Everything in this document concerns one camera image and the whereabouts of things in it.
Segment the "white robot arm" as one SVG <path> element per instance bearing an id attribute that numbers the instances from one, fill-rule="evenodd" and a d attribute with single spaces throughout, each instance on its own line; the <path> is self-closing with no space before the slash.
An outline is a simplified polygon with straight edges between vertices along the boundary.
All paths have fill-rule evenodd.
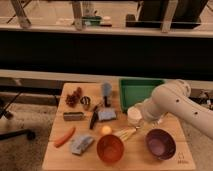
<path id="1" fill-rule="evenodd" d="M 163 114 L 171 113 L 213 139 L 213 111 L 190 100 L 190 93 L 186 81 L 174 80 L 154 88 L 149 98 L 134 107 L 147 122 L 158 121 Z"/>

